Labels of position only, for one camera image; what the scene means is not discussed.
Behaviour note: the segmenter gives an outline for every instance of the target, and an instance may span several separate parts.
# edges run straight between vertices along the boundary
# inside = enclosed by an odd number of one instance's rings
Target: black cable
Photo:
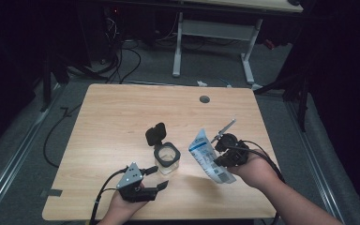
[[[106,190],[116,190],[116,188],[106,188],[106,189],[103,190],[103,192],[106,191]]]
[[[176,17],[174,18],[174,22],[173,22],[173,26],[172,26],[171,31],[169,31],[168,35],[164,36],[163,38],[156,39],[156,43],[158,43],[158,41],[160,41],[160,40],[166,40],[166,39],[170,39],[170,38],[177,37],[177,34],[174,35],[174,36],[171,36],[171,37],[170,37],[170,35],[173,33],[174,28],[175,28],[176,25],[178,24],[178,22],[177,22],[178,18],[179,18],[179,12],[176,13]]]
[[[160,46],[165,46],[165,47],[171,47],[173,45],[175,45],[177,43],[177,40],[173,40],[173,38],[176,38],[176,36],[167,38],[167,39],[162,39],[162,40],[156,40],[156,44],[160,45]]]
[[[258,144],[256,144],[255,142],[251,142],[251,141],[242,141],[242,142],[243,142],[243,143],[253,143],[253,144],[256,145],[258,148],[260,148],[260,150],[262,150],[268,158],[270,158],[270,157],[268,156],[268,154],[264,151],[264,149],[263,149],[261,146],[259,146]]]
[[[119,68],[121,67],[122,65],[122,48],[119,49],[119,54],[120,54],[120,57],[119,57],[119,64],[116,66],[116,70],[109,76],[109,78],[107,79],[106,83],[113,83],[113,81],[115,80],[116,78],[116,74],[118,75],[119,77],[119,81],[121,81],[121,75],[119,74]]]
[[[101,194],[107,190],[105,189],[105,187],[107,186],[107,184],[111,181],[111,179],[113,179],[117,174],[119,173],[125,173],[128,170],[128,166],[126,166],[125,169],[119,170],[117,172],[114,172],[104,183],[104,185],[101,187],[100,191],[98,192],[98,195],[96,197],[95,200],[95,205],[93,206],[93,211],[92,211],[92,216],[90,217],[90,224],[91,225],[95,225],[96,224],[96,213],[98,212],[98,204],[100,203],[100,199],[101,199]]]
[[[108,44],[107,58],[112,59],[111,63],[107,67],[105,67],[105,68],[103,68],[101,70],[98,70],[98,71],[93,71],[91,68],[86,67],[86,69],[90,70],[91,72],[93,72],[93,73],[95,73],[97,75],[112,70],[113,68],[116,67],[117,62],[118,62],[117,56],[116,56],[116,53],[115,53],[115,38],[116,38],[116,30],[117,30],[116,29],[117,28],[116,22],[114,20],[112,20],[110,17],[105,16],[104,7],[101,8],[101,17],[103,19],[105,19],[106,21],[110,20],[112,22],[112,26],[115,25],[115,29],[114,29],[114,31],[112,33],[111,30],[107,27],[107,24],[105,24],[105,26],[103,26],[103,27],[105,27],[105,35],[107,37],[107,44]],[[67,72],[71,73],[73,75],[76,75],[76,76],[90,76],[88,73],[85,73],[83,70],[80,70],[80,72],[78,72],[78,71],[74,71],[74,70],[70,69],[69,67],[67,67]]]
[[[63,117],[61,119],[59,119],[54,126],[51,128],[51,130],[48,133],[48,136],[46,136],[45,139],[45,143],[43,144],[43,156],[45,157],[46,162],[48,162],[51,166],[58,168],[58,165],[54,164],[53,162],[51,162],[48,159],[47,153],[46,153],[46,146],[48,144],[48,140],[51,137],[53,131],[57,128],[57,126],[65,119],[67,118],[69,115],[71,115],[74,111],[76,111],[77,109],[79,109],[82,106],[82,104],[77,105],[74,109],[72,109],[71,111],[69,111],[68,113],[64,114]]]
[[[206,41],[206,38],[205,37],[192,37],[191,39],[201,39],[202,40],[202,44],[196,48],[187,48],[186,46],[184,46],[184,44],[182,44],[182,48],[185,49],[185,50],[189,50],[189,51],[196,51],[196,50],[199,50],[201,47],[203,47],[205,45],[205,41]]]
[[[227,43],[220,43],[220,42],[217,42],[217,41],[210,40],[208,38],[206,40],[206,42],[210,43],[210,44],[219,45],[219,46],[229,46],[229,45],[232,45],[232,44],[237,44],[237,43],[241,42],[241,40],[233,39],[233,40],[228,41]]]
[[[260,221],[262,222],[262,224],[267,225],[267,224],[265,223],[264,219],[260,219]]]
[[[126,50],[131,51],[131,52],[134,52],[135,54],[137,54],[137,56],[139,56],[139,63],[138,63],[137,66],[136,66],[134,69],[132,69],[127,75],[125,75],[122,79],[120,79],[119,84],[122,84],[122,83],[124,82],[125,78],[126,78],[127,76],[129,76],[132,72],[134,72],[134,70],[136,70],[136,69],[139,67],[140,63],[142,62],[142,57],[141,57],[136,51],[131,50],[131,49],[126,49]]]

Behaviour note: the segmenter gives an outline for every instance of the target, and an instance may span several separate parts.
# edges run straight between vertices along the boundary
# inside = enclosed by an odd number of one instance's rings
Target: hand
[[[264,154],[260,149],[254,149],[254,151]],[[227,170],[230,173],[239,175],[247,185],[257,189],[265,187],[269,182],[280,181],[268,162],[254,153],[248,154],[246,164],[229,167]]]
[[[127,222],[139,209],[148,202],[127,202],[122,199],[119,191],[115,191],[107,214],[99,222],[99,225],[122,225]]]

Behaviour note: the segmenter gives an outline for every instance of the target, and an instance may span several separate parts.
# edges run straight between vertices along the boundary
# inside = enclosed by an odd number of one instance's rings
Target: cable
[[[258,144],[256,144],[255,142],[251,142],[251,141],[242,141],[242,142],[243,142],[243,143],[253,143],[253,144],[256,145],[258,148],[260,148],[260,150],[262,150],[268,158],[270,158],[270,157],[268,156],[268,154],[264,151],[264,149],[263,149],[261,146],[259,146]]]
[[[187,48],[186,46],[184,46],[182,44],[182,48],[185,49],[185,50],[189,50],[189,51],[195,51],[195,50],[199,50],[201,47],[203,47],[205,45],[205,40],[206,38],[204,37],[191,37],[191,39],[201,39],[202,40],[202,44],[196,48],[193,48],[193,49],[190,49],[190,48]]]
[[[136,51],[131,50],[131,49],[126,49],[126,50],[134,52],[135,54],[137,54],[137,56],[139,56],[139,63],[127,75],[125,75],[122,79],[119,80],[119,84],[122,84],[124,82],[125,78],[128,77],[132,72],[134,72],[134,70],[136,70],[139,67],[140,63],[142,62],[142,57]]]
[[[228,46],[228,45],[237,44],[237,43],[241,42],[241,40],[233,39],[233,40],[230,40],[227,43],[220,43],[220,42],[216,42],[216,41],[213,41],[213,40],[210,40],[210,39],[212,39],[212,38],[208,38],[206,40],[206,42],[210,43],[210,44],[219,45],[219,46]]]
[[[264,219],[260,219],[260,221],[262,222],[262,224],[267,225],[267,224],[265,223]]]
[[[164,46],[164,47],[171,47],[173,45],[175,45],[177,43],[176,40],[171,40],[172,38],[167,38],[167,39],[164,39],[164,40],[160,40],[160,41],[156,41],[156,44],[159,45],[159,46]],[[166,42],[170,42],[169,44],[162,44],[160,42],[163,42],[163,41],[166,41]]]
[[[65,119],[67,118],[69,115],[71,115],[74,111],[76,111],[77,109],[79,109],[82,106],[82,104],[79,104],[78,106],[76,106],[74,109],[72,109],[70,112],[66,113],[65,115],[63,115],[63,117],[61,119],[59,119],[54,126],[51,128],[51,130],[48,133],[48,136],[45,139],[45,143],[43,144],[43,156],[45,157],[46,162],[48,162],[51,166],[58,168],[58,165],[54,164],[53,162],[51,162],[48,159],[47,153],[46,153],[46,146],[48,144],[48,140],[51,137],[53,131],[57,128],[57,126]]]
[[[93,206],[93,211],[92,211],[92,216],[90,217],[90,224],[91,225],[95,225],[96,224],[96,213],[98,212],[98,204],[100,203],[100,199],[101,199],[101,194],[108,190],[108,189],[112,189],[112,188],[108,188],[105,189],[105,187],[107,186],[107,184],[111,181],[111,179],[113,179],[117,174],[119,173],[125,173],[128,170],[128,166],[126,166],[125,169],[119,170],[117,172],[114,172],[104,183],[104,185],[101,187],[100,191],[98,192],[98,195],[96,197],[95,200],[95,204]]]
[[[177,34],[174,35],[174,36],[171,36],[171,37],[169,37],[169,36],[173,33],[174,27],[176,27],[176,22],[177,22],[178,16],[179,16],[179,13],[177,12],[177,13],[176,13],[176,17],[174,18],[174,23],[173,23],[172,29],[171,29],[171,31],[168,33],[168,35],[165,36],[165,37],[163,37],[163,38],[156,39],[156,41],[166,40],[166,39],[171,39],[171,38],[177,37]]]
[[[118,70],[119,70],[119,68],[120,68],[121,65],[122,65],[122,48],[119,50],[119,53],[120,53],[120,58],[118,59],[119,63],[118,63],[118,65],[116,66],[116,69],[113,71],[113,73],[108,77],[106,83],[113,83],[113,81],[115,80],[115,77],[116,77],[115,74],[118,74],[118,75],[119,75],[119,71],[118,71]]]
[[[103,190],[103,192],[106,191],[106,190],[116,190],[116,188],[106,188],[106,189]]]
[[[116,35],[117,35],[117,32],[118,32],[118,25],[110,17],[106,17],[105,20],[106,20],[107,25],[109,26],[109,27],[106,27],[106,29],[105,29],[105,36],[107,37],[108,49],[109,49],[108,54],[107,54],[107,58],[112,59],[111,63],[107,67],[105,67],[105,68],[103,68],[101,70],[98,70],[96,72],[93,71],[89,67],[83,67],[82,65],[74,64],[73,66],[76,69],[78,69],[80,72],[74,71],[71,68],[67,67],[67,72],[68,73],[71,73],[71,74],[76,75],[76,76],[89,76],[91,78],[101,80],[101,79],[105,79],[105,78],[98,76],[99,74],[108,72],[108,71],[112,70],[113,68],[115,68],[117,66],[118,57],[117,57],[117,55],[115,53],[115,38],[116,38]]]

